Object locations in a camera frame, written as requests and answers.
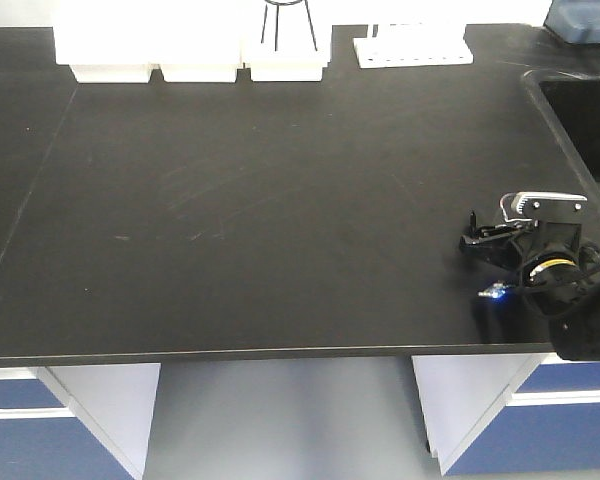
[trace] white container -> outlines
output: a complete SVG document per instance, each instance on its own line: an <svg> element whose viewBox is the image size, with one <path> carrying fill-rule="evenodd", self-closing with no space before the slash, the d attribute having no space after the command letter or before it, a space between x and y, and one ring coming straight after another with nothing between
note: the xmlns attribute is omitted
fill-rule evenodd
<svg viewBox="0 0 600 480"><path fill-rule="evenodd" d="M153 68L147 48L145 1L61 2L53 34L56 63L78 82L146 83Z"/></svg>
<svg viewBox="0 0 600 480"><path fill-rule="evenodd" d="M234 0L165 0L154 7L151 59L167 82L235 82L242 66Z"/></svg>
<svg viewBox="0 0 600 480"><path fill-rule="evenodd" d="M251 80L322 80L323 69L331 60L331 23L321 10L321 4L310 2L315 45L303 2L280 7L277 42L276 7L268 5L265 22L264 5L264 2L259 3L249 12L249 28L243 42L242 58L251 69Z"/></svg>

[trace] black tabletop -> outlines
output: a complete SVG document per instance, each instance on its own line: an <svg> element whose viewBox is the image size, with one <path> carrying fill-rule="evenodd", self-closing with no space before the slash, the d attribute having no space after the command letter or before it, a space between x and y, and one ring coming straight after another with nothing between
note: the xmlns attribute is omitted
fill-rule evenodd
<svg viewBox="0 0 600 480"><path fill-rule="evenodd" d="M477 311L501 272L457 242L503 193L587 194L522 77L600 49L470 27L473 65L360 70L357 32L320 83L3 69L0 365L550 350L516 305Z"/></svg>

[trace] robotic arm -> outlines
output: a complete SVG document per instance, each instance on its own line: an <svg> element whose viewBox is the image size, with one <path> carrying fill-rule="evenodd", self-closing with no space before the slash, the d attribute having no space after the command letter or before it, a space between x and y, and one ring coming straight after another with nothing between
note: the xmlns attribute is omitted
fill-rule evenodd
<svg viewBox="0 0 600 480"><path fill-rule="evenodd" d="M549 322L560 357L600 360L600 251L582 239L587 198L554 192L518 192L500 200L502 222L478 226L471 213L460 251L509 272L479 292L491 301L519 295Z"/></svg>

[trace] blue cabinet door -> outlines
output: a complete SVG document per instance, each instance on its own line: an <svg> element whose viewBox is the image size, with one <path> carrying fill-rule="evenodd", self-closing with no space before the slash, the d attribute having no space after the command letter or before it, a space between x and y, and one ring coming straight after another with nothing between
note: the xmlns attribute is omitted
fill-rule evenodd
<svg viewBox="0 0 600 480"><path fill-rule="evenodd" d="M0 420L0 480L131 480L77 418Z"/></svg>
<svg viewBox="0 0 600 480"><path fill-rule="evenodd" d="M448 475L600 468L600 403L506 407Z"/></svg>

